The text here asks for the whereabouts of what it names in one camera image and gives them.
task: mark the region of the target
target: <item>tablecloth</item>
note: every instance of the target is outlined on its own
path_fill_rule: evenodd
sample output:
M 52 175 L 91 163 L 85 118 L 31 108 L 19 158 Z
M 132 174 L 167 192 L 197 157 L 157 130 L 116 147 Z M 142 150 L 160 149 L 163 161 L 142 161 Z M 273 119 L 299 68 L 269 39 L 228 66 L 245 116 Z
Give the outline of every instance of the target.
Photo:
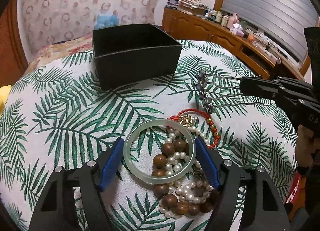
M 183 49 L 174 75 L 104 92 L 96 76 L 93 52 L 88 50 L 42 66 L 13 86 L 0 118 L 0 193 L 21 230 L 28 229 L 37 199 L 55 166 L 72 169 L 96 159 L 117 137 L 125 138 L 142 121 L 168 118 L 186 108 L 202 109 L 195 88 L 195 75 L 201 68 L 218 76 L 254 76 L 217 44 L 179 42 Z M 121 67 L 112 69 L 121 73 Z M 211 76 L 210 81 L 222 87 L 239 86 L 239 81 L 233 79 Z M 237 92 L 207 86 L 213 98 Z M 297 135 L 284 112 L 274 102 L 255 97 L 223 97 L 216 104 L 258 100 L 264 105 L 215 110 L 212 117 L 221 134 L 216 149 L 238 165 L 263 165 L 284 198 L 297 168 Z M 196 126 L 212 142 L 204 119 L 195 116 Z M 152 159 L 160 153 L 166 137 L 161 128 L 149 129 L 140 136 L 132 147 L 132 159 L 139 169 L 151 173 Z M 240 189 L 231 230 L 239 225 L 244 194 L 245 190 Z M 152 186 L 132 176 L 124 161 L 102 198 L 119 230 L 203 230 L 211 214 L 166 219 L 158 211 Z M 78 188 L 75 203 L 81 228 L 89 230 Z

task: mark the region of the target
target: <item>pink patterned curtain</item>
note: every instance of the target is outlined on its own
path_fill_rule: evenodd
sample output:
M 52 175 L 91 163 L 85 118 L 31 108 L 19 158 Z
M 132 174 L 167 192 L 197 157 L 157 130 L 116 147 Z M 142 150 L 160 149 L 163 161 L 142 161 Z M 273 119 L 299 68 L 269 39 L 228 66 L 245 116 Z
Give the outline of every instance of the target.
M 98 15 L 116 15 L 120 24 L 152 23 L 158 0 L 22 0 L 31 52 L 91 33 Z

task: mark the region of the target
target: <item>hand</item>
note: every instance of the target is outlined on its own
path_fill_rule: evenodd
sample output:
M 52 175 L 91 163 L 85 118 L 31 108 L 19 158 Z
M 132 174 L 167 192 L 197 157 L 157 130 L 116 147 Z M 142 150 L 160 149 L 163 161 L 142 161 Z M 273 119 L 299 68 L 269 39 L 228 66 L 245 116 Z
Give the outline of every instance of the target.
M 311 154 L 314 154 L 316 149 L 320 149 L 320 138 L 314 138 L 313 131 L 299 125 L 298 138 L 294 150 L 298 164 L 302 167 L 310 167 L 313 163 Z

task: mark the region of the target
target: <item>black box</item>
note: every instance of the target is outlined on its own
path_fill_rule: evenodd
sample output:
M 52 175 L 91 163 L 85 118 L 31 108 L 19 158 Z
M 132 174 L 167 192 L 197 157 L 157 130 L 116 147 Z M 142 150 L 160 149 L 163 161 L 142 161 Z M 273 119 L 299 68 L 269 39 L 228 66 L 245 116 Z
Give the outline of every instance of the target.
M 101 88 L 173 74 L 182 46 L 152 24 L 130 24 L 92 32 L 94 62 Z

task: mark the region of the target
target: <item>blue plastic bag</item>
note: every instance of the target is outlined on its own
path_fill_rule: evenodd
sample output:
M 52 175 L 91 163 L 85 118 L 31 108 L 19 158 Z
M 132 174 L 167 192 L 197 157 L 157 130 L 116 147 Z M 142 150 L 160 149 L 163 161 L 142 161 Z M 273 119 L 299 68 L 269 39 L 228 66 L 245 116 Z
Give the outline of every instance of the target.
M 116 15 L 106 15 L 97 17 L 97 24 L 94 26 L 94 29 L 111 27 L 119 25 L 119 19 Z

